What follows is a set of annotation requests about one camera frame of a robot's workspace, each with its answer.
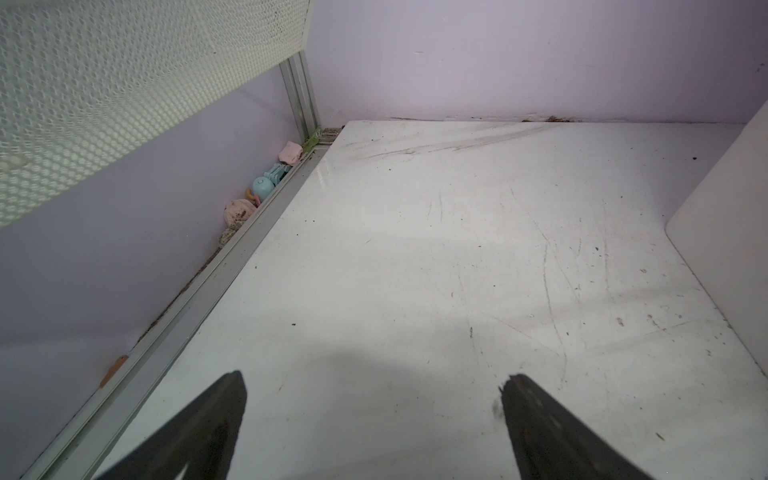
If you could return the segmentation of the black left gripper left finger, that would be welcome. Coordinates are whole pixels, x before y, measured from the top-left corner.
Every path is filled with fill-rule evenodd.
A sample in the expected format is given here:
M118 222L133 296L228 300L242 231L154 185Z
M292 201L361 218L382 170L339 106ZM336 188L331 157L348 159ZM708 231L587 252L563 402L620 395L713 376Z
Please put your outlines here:
M102 479L225 479L247 402L239 371L222 375Z

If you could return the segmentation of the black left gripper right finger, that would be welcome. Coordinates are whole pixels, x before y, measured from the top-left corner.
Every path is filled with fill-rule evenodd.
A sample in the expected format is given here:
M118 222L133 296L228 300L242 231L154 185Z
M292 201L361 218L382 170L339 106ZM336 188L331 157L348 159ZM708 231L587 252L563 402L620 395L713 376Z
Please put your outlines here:
M553 396L524 374L500 388L501 404L523 479L647 479Z

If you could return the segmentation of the white plastic drawer cabinet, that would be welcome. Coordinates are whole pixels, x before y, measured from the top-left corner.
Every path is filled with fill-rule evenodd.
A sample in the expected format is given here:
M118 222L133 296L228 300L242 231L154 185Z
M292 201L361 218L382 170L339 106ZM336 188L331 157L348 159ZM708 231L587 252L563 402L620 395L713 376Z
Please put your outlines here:
M767 371L767 107L672 216L666 234Z

